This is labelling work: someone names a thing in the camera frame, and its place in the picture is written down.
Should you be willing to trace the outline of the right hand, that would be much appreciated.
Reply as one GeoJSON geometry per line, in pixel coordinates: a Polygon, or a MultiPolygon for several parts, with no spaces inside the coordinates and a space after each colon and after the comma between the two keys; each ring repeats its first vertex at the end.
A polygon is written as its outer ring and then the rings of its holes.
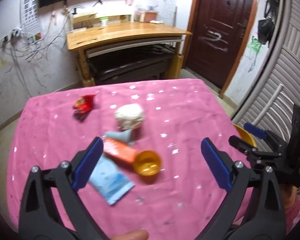
{"type": "Polygon", "coordinates": [[[280,185],[284,207],[288,210],[296,201],[297,187],[293,185],[280,185]]]}

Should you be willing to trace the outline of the left hand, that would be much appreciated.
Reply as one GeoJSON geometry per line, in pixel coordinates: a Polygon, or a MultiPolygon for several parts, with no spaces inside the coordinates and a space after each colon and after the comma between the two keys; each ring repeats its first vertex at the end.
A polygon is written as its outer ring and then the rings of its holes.
{"type": "Polygon", "coordinates": [[[123,235],[111,237],[111,240],[147,240],[149,233],[146,230],[135,230],[123,235]]]}

